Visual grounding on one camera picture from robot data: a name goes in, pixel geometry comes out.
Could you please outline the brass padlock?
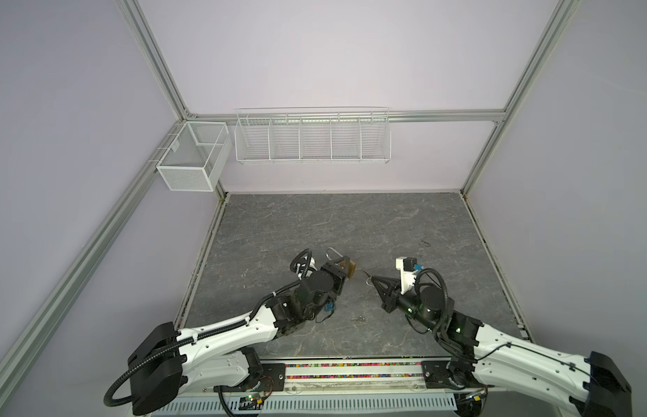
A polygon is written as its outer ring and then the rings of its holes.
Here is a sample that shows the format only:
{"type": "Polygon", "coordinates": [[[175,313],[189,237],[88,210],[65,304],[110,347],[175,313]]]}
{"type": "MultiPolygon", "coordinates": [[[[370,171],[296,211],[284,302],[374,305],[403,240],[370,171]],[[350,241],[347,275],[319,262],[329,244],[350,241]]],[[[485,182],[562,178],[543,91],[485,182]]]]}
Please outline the brass padlock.
{"type": "Polygon", "coordinates": [[[342,255],[335,248],[329,247],[325,250],[326,258],[329,262],[340,267],[348,278],[352,278],[356,271],[356,264],[347,255],[342,255]]]}

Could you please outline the silver key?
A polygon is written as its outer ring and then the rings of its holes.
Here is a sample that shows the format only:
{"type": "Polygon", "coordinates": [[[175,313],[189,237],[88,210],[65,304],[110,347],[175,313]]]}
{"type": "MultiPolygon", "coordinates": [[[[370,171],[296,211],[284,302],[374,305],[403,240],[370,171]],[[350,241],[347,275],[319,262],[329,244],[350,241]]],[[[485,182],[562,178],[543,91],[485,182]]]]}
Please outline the silver key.
{"type": "Polygon", "coordinates": [[[372,274],[370,274],[368,271],[366,271],[364,269],[361,270],[361,273],[362,273],[363,277],[365,278],[365,284],[368,287],[371,287],[372,286],[372,282],[371,282],[372,274]]]}

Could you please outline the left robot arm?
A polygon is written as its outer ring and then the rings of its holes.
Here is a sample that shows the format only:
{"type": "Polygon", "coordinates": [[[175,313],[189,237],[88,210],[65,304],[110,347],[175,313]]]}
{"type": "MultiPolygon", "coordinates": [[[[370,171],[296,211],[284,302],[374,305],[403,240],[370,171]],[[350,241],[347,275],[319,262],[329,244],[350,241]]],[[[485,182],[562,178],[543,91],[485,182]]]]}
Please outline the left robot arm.
{"type": "Polygon", "coordinates": [[[156,326],[128,357],[127,370],[107,389],[104,405],[129,404],[142,416],[181,394],[256,387],[265,374],[254,345],[290,335],[322,311],[332,314],[355,268],[345,255],[318,266],[307,248],[289,269],[296,281],[265,295],[248,313],[196,328],[178,329],[171,321],[156,326]]]}

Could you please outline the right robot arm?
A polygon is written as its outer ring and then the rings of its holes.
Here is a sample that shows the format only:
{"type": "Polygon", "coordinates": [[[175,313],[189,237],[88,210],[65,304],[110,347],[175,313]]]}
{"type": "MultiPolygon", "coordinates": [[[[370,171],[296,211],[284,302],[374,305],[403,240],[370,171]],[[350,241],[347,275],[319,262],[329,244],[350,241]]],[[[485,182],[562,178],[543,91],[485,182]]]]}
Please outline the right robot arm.
{"type": "Polygon", "coordinates": [[[501,387],[578,416],[630,416],[632,388],[606,354],[587,356],[547,349],[460,313],[436,270],[408,271],[400,278],[372,276],[388,313],[403,313],[450,354],[445,387],[501,387]]]}

